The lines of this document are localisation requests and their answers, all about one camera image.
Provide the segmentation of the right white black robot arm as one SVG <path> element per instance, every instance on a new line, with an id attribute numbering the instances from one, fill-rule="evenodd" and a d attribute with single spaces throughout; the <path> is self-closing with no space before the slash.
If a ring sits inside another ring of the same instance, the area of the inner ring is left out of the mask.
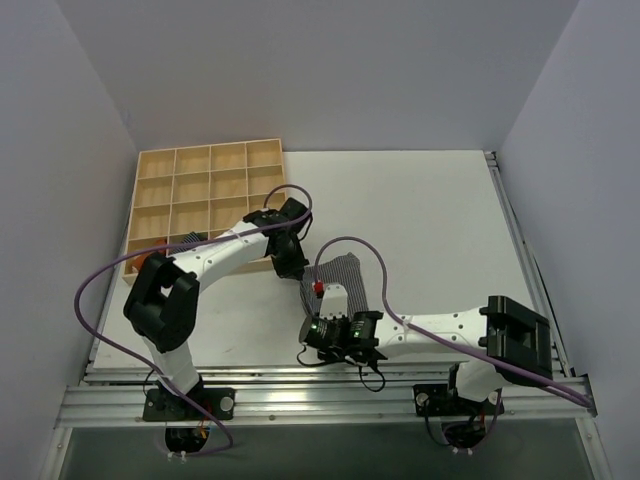
<path id="1" fill-rule="evenodd" d="M 506 386 L 542 388 L 553 379 L 549 321 L 501 295 L 449 314 L 309 315 L 299 342 L 315 349 L 321 364 L 350 363 L 374 371 L 382 361 L 414 354 L 462 353 L 466 359 L 450 369 L 443 390 L 447 406 L 459 413 Z"/>

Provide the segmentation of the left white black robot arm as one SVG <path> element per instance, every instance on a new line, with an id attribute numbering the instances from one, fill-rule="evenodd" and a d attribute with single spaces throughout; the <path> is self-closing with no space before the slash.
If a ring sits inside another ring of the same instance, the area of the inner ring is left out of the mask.
<path id="1" fill-rule="evenodd" d="M 148 255 L 131 287 L 123 314 L 147 345 L 169 391 L 166 408 L 179 419 L 194 417 L 202 405 L 188 339 L 195 328 L 199 295 L 253 261 L 269 258 L 276 275 L 300 280 L 308 260 L 299 233 L 311 212 L 289 198 L 280 209 L 245 215 L 212 244 L 165 256 Z"/>

